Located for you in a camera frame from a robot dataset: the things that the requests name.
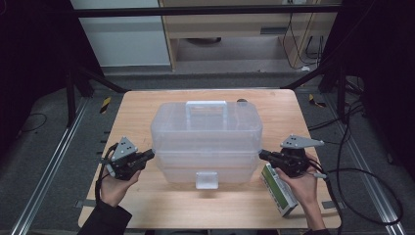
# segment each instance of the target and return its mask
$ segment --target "person's left hand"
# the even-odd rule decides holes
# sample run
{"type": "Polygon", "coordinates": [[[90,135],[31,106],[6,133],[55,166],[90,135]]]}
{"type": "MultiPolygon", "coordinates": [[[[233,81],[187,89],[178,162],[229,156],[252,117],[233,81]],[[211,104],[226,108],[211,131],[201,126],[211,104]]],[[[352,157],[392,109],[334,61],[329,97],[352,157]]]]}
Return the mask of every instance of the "person's left hand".
{"type": "MultiPolygon", "coordinates": [[[[107,168],[104,167],[103,175],[108,173],[107,168]]],[[[128,188],[138,181],[140,173],[141,170],[138,170],[128,181],[115,179],[110,175],[104,177],[101,185],[101,201],[116,208],[125,197],[128,188]]]]}

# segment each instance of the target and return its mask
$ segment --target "person's arm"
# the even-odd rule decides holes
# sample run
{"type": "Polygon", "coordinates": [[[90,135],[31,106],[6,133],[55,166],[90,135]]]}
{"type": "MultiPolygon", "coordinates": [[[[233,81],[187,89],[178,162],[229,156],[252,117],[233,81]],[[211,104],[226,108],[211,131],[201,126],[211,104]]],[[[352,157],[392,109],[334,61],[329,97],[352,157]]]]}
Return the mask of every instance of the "person's arm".
{"type": "MultiPolygon", "coordinates": [[[[307,156],[316,161],[315,157],[309,154],[307,154],[307,156]]],[[[305,234],[330,234],[326,229],[326,225],[324,224],[323,216],[321,215],[321,210],[317,202],[317,178],[313,175],[313,173],[316,172],[316,169],[312,166],[309,167],[307,174],[300,178],[290,178],[279,168],[276,168],[276,172],[279,177],[287,182],[287,184],[291,187],[294,196],[296,196],[304,210],[308,227],[311,229],[311,231],[308,231],[309,233],[307,232],[305,234]]]]}
{"type": "Polygon", "coordinates": [[[121,235],[131,219],[131,213],[118,204],[124,198],[128,188],[138,181],[140,170],[129,181],[118,180],[110,175],[104,177],[101,185],[101,201],[79,230],[78,235],[121,235]]]}

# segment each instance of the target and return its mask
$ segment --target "plastic box lid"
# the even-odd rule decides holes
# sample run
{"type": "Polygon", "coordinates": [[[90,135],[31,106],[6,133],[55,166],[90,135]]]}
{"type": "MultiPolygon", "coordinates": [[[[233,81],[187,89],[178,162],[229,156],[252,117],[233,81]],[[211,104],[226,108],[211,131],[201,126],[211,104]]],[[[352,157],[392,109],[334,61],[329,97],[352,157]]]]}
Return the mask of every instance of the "plastic box lid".
{"type": "Polygon", "coordinates": [[[164,103],[152,125],[153,151],[165,154],[255,154],[261,150],[262,122],[249,102],[164,103]]]}

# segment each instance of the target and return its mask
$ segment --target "black sleeve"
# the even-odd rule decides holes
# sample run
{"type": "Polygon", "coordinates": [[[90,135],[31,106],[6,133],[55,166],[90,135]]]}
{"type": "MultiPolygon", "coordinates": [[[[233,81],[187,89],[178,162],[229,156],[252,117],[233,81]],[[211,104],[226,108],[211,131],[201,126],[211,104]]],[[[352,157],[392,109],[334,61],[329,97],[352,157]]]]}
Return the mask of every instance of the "black sleeve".
{"type": "Polygon", "coordinates": [[[113,208],[100,201],[79,230],[78,235],[122,235],[131,216],[131,213],[122,207],[113,208]]]}
{"type": "Polygon", "coordinates": [[[315,230],[315,231],[310,229],[303,235],[330,235],[330,232],[327,229],[315,230]]]}

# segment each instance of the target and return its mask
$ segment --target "white box handle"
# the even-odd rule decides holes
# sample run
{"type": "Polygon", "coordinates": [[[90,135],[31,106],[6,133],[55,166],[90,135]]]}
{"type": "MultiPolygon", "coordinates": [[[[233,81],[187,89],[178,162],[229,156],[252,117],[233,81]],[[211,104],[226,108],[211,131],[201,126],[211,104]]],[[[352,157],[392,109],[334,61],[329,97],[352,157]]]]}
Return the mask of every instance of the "white box handle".
{"type": "Polygon", "coordinates": [[[186,102],[186,118],[190,120],[192,115],[192,109],[194,108],[211,108],[221,107],[223,120],[228,119],[228,106],[226,101],[188,101],[186,102]]]}

